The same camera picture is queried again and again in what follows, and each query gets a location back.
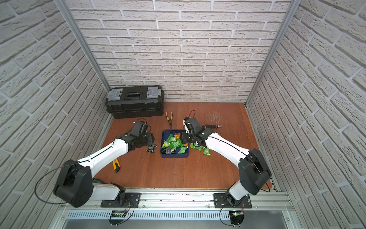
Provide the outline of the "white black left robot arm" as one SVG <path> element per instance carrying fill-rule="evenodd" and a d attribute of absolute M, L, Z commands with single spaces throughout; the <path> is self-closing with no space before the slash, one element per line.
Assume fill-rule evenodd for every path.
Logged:
<path fill-rule="evenodd" d="M 54 195 L 75 208 L 90 201 L 101 201 L 108 207 L 117 203 L 121 206 L 126 204 L 124 188 L 114 184 L 98 184 L 93 182 L 93 178 L 118 157 L 136 148 L 155 147 L 149 127 L 143 121 L 135 122 L 130 130 L 94 154 L 78 161 L 66 161 L 53 189 Z"/>

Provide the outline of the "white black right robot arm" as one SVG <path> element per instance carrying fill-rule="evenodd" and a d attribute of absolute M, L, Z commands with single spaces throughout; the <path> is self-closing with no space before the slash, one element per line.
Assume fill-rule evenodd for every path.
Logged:
<path fill-rule="evenodd" d="M 256 148 L 237 146 L 209 129 L 197 134 L 186 130 L 182 136 L 188 143 L 217 152 L 238 168 L 239 180 L 226 191 L 225 206 L 236 207 L 248 194 L 256 195 L 272 176 L 263 154 Z"/>

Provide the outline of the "black checkered cookie packet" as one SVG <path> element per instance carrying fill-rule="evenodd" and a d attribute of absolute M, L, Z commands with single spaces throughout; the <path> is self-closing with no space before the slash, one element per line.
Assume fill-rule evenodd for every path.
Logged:
<path fill-rule="evenodd" d="M 157 148 L 157 145 L 151 144 L 151 145 L 148 146 L 147 152 L 154 153 L 156 148 Z"/>

